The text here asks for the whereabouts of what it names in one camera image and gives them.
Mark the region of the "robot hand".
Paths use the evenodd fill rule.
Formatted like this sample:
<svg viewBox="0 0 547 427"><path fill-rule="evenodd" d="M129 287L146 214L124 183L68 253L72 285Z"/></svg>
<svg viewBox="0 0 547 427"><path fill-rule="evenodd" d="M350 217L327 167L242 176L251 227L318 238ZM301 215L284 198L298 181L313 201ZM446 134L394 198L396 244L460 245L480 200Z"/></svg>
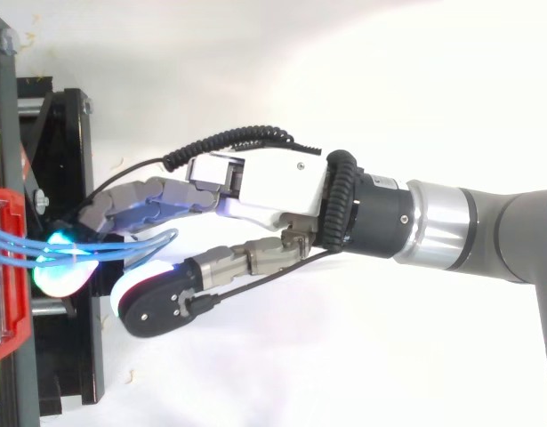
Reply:
<svg viewBox="0 0 547 427"><path fill-rule="evenodd" d="M238 294L307 264L319 233L327 163L281 148L213 151L190 159L182 179L153 176L99 190L54 223L36 251L36 284L48 295L79 290L104 263L125 263L110 304L139 338L170 333ZM177 237L170 222L216 214L268 236L216 246L181 262L159 253Z"/></svg>

